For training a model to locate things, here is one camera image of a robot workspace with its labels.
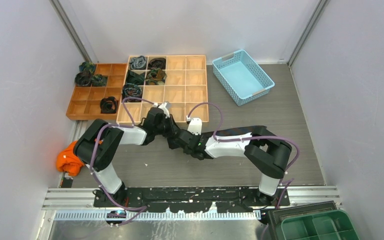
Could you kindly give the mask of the green dotted rolled tie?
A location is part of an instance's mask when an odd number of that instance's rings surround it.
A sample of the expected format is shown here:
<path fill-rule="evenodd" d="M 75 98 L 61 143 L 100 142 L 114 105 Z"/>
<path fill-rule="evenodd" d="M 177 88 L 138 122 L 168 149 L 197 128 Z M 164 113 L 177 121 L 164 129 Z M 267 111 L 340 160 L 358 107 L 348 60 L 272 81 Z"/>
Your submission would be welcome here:
<path fill-rule="evenodd" d="M 106 87 L 108 77 L 102 74 L 95 74 L 90 78 L 92 87 Z"/>

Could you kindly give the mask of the navy brown striped tie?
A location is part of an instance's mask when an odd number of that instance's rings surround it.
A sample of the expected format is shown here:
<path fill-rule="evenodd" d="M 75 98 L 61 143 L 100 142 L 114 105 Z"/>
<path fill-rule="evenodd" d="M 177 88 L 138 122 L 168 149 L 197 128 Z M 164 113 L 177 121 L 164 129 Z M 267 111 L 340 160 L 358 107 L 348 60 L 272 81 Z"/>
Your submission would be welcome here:
<path fill-rule="evenodd" d="M 243 127 L 235 127 L 235 128 L 228 128 L 223 130 L 218 130 L 215 135 L 226 137 L 226 136 L 238 136 L 238 135 L 244 135 L 247 133 L 251 134 L 258 134 L 262 135 L 267 130 L 267 127 L 264 125 L 253 125 L 253 126 L 243 126 Z"/>

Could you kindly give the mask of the grey blue rolled tie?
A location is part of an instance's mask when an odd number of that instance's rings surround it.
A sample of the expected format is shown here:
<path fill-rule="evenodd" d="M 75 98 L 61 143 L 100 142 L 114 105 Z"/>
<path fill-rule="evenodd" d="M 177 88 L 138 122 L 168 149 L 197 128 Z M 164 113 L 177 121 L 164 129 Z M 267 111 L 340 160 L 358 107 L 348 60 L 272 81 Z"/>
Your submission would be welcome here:
<path fill-rule="evenodd" d="M 129 67 L 131 70 L 145 70 L 147 68 L 147 58 L 143 55 L 129 58 Z"/>

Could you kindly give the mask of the black rolled tie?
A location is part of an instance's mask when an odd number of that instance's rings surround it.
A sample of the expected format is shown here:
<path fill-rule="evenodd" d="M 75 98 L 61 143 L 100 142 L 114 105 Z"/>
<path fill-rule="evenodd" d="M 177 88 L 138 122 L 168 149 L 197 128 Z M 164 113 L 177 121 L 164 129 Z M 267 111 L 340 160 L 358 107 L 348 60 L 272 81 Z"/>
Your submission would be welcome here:
<path fill-rule="evenodd" d="M 99 107 L 101 114 L 116 114 L 119 101 L 114 96 L 108 96 L 100 100 Z"/>

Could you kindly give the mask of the light blue plastic basket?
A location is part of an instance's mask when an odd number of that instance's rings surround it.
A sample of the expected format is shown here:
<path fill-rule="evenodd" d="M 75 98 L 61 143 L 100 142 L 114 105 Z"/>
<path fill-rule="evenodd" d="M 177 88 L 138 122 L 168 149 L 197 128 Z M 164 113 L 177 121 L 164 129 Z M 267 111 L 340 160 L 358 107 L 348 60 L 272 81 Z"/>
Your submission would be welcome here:
<path fill-rule="evenodd" d="M 275 82 L 244 50 L 212 61 L 213 73 L 237 106 L 245 105 L 270 92 Z"/>

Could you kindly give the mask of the dark striped rolled tie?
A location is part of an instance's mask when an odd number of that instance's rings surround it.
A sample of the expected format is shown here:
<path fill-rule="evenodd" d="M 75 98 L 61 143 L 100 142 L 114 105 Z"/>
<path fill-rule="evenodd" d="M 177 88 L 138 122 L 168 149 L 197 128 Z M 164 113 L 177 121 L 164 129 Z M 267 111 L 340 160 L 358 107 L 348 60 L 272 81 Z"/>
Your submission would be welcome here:
<path fill-rule="evenodd" d="M 75 76 L 74 83 L 77 87 L 90 87 L 92 76 L 93 74 L 88 70 L 81 71 Z"/>

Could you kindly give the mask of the green plastic bin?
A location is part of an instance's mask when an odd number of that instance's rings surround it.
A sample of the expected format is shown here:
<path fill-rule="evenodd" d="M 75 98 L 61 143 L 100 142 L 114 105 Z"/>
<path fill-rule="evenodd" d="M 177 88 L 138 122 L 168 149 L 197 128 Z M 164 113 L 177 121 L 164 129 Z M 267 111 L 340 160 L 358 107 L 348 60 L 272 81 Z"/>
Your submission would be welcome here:
<path fill-rule="evenodd" d="M 289 217 L 276 227 L 280 240 L 358 240 L 349 215 L 331 210 Z"/>

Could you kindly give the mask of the teal patterned rolled tie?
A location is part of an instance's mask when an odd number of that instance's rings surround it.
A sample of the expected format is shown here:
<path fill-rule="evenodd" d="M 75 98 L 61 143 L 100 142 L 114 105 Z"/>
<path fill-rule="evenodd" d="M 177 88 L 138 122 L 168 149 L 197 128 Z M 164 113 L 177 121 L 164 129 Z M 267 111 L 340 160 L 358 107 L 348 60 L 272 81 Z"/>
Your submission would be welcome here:
<path fill-rule="evenodd" d="M 84 61 L 78 66 L 80 72 L 88 71 L 92 75 L 95 74 L 96 67 L 96 64 L 90 61 Z"/>

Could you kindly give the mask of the dark orange wooden compartment tray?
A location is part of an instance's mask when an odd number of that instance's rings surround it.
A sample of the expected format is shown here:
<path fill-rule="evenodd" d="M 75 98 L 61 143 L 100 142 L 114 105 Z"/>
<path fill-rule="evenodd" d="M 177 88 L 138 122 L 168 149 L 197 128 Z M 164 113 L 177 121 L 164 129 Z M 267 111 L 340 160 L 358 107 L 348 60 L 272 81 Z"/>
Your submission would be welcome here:
<path fill-rule="evenodd" d="M 106 85 L 75 86 L 66 116 L 73 121 L 116 120 L 117 113 L 102 113 L 100 103 L 102 99 L 108 97 L 115 97 L 117 101 L 122 99 L 122 87 L 126 71 L 126 63 L 96 63 L 94 74 L 105 77 L 107 79 Z"/>

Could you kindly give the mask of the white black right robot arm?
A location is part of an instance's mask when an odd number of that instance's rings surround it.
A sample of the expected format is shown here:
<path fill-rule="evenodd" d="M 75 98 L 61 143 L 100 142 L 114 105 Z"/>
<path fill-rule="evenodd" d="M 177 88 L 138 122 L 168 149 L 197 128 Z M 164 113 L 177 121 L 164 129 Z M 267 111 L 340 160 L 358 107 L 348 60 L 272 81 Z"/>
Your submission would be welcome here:
<path fill-rule="evenodd" d="M 248 126 L 213 132 L 191 133 L 178 129 L 167 137 L 170 149 L 182 149 L 198 160 L 240 157 L 261 172 L 257 198 L 263 205 L 277 199 L 277 188 L 287 170 L 292 146 L 266 126 Z"/>

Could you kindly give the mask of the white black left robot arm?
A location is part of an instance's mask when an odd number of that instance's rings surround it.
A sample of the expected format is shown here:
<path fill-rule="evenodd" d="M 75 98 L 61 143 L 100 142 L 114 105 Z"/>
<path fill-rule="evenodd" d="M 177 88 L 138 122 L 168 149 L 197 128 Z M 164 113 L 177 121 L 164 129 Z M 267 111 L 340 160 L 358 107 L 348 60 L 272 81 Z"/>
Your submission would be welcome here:
<path fill-rule="evenodd" d="M 109 124 L 96 119 L 84 132 L 73 148 L 73 153 L 90 170 L 106 191 L 106 200 L 113 206 L 121 206 L 126 200 L 125 183 L 118 177 L 112 160 L 120 145 L 146 146 L 156 136 L 171 138 L 180 130 L 172 115 L 152 107 L 147 116 L 134 126 Z"/>

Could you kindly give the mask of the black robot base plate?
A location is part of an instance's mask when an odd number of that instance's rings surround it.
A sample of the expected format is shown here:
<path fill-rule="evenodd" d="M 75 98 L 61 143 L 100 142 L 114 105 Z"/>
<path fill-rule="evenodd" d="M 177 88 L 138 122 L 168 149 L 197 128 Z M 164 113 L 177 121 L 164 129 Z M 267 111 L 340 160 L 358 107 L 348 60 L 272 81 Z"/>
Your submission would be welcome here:
<path fill-rule="evenodd" d="M 129 187 L 113 199 L 126 208 L 144 208 L 148 213 L 207 213 L 211 208 L 223 214 L 250 213 L 290 205 L 283 188 L 266 197 L 251 186 Z"/>

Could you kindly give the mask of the blue paisley rolled tie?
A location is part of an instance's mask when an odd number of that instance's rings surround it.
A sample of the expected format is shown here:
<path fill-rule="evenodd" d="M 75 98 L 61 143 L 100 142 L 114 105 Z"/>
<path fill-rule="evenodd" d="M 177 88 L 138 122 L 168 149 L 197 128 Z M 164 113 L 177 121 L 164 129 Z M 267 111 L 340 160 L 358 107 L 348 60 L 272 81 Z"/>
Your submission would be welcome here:
<path fill-rule="evenodd" d="M 143 90 L 139 85 L 133 83 L 126 83 L 122 87 L 122 99 L 129 98 L 126 100 L 128 103 L 141 102 L 143 96 Z"/>

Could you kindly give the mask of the green patterned rolled tie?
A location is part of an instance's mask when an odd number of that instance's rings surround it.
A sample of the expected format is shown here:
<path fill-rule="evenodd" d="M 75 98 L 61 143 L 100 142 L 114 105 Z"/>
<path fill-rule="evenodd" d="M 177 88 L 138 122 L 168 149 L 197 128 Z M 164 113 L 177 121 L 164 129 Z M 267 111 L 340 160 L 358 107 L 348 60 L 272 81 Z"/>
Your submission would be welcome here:
<path fill-rule="evenodd" d="M 165 85 L 167 79 L 167 74 L 161 68 L 153 68 L 151 69 L 145 77 L 146 85 Z"/>

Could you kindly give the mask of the orange cloth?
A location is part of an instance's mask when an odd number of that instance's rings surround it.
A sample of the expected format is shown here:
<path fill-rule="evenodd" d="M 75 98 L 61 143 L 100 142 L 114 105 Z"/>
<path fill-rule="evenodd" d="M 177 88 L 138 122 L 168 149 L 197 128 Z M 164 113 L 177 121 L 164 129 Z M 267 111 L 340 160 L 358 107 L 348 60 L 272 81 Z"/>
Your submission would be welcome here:
<path fill-rule="evenodd" d="M 68 147 L 61 151 L 56 157 L 56 169 L 59 172 L 66 172 L 71 177 L 76 177 L 85 164 L 74 154 L 74 147 L 77 141 L 73 141 Z"/>

